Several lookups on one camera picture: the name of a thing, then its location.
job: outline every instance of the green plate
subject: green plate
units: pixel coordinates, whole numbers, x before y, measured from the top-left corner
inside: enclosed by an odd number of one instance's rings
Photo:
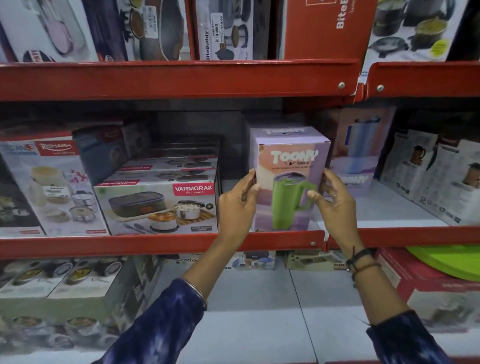
[[[423,263],[449,276],[480,282],[480,245],[407,248]]]

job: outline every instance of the tie-dye shirt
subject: tie-dye shirt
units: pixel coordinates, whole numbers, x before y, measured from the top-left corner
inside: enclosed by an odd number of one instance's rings
[[[176,279],[94,364],[174,364],[207,306]],[[414,311],[372,326],[367,334],[383,364],[451,364]]]

